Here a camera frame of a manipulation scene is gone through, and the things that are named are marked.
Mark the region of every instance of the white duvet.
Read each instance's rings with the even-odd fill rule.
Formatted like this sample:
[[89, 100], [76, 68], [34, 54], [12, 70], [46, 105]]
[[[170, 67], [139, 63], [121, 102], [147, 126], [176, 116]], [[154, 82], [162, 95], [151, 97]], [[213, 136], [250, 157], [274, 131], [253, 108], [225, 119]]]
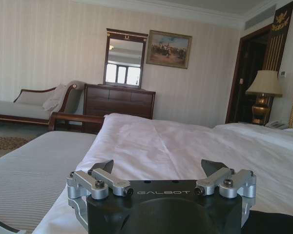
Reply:
[[[201, 159], [221, 161], [257, 175], [253, 210], [293, 215], [293, 132], [257, 125], [214, 129], [120, 114], [104, 125], [76, 170], [114, 160], [113, 174], [127, 180], [200, 179]], [[67, 204], [66, 188], [35, 234], [86, 234]]]

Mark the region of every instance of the framed painting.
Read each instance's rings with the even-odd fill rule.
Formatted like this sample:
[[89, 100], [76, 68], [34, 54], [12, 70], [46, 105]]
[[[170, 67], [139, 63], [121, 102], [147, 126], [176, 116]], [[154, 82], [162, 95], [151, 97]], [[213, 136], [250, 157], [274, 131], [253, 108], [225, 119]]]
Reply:
[[146, 63], [188, 68], [192, 36], [150, 30]]

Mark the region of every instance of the telephone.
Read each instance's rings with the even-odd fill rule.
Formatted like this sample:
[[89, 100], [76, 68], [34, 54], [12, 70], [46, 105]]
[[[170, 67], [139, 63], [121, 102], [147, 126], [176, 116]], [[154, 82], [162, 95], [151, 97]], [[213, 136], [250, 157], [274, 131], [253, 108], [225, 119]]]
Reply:
[[283, 123], [283, 122], [280, 121], [280, 120], [276, 120], [276, 121], [271, 121], [271, 122], [267, 123], [267, 124], [265, 125], [265, 127], [267, 127], [267, 128], [275, 128], [275, 129], [281, 129], [281, 130], [283, 130], [283, 129], [288, 128], [288, 125], [285, 124], [285, 123]]

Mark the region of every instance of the doorway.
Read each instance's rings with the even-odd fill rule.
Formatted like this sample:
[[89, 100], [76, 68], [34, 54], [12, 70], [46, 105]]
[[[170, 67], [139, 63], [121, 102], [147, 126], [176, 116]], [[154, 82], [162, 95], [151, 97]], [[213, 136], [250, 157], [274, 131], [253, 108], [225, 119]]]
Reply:
[[240, 39], [226, 123], [252, 121], [256, 95], [246, 95], [258, 70], [262, 70], [272, 25], [267, 25]]

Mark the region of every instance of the lampshade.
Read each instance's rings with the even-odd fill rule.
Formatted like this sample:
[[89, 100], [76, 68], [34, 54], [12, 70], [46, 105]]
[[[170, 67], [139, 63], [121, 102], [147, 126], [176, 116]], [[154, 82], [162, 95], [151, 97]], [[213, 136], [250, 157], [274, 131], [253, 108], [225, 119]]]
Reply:
[[253, 84], [246, 94], [266, 94], [268, 96], [282, 97], [277, 71], [258, 71]]

